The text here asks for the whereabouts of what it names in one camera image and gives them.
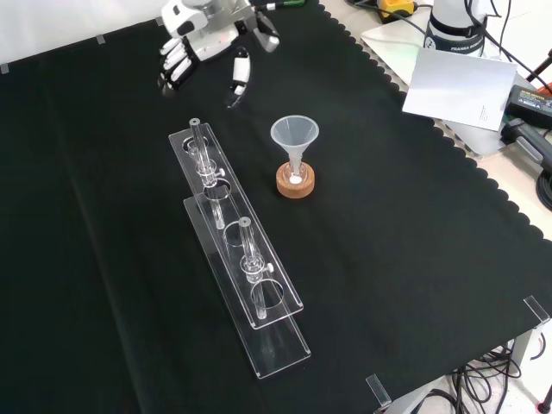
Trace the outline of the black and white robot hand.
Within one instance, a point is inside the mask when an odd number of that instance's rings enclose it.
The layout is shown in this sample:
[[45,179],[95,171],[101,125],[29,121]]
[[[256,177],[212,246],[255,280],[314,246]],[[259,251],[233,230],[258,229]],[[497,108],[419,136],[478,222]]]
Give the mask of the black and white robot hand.
[[237,106],[248,87],[251,61],[247,49],[235,42],[258,28],[259,16],[249,1],[168,2],[161,10],[163,26],[171,36],[159,50],[162,95],[173,95],[202,64],[231,51],[234,68],[226,106]]

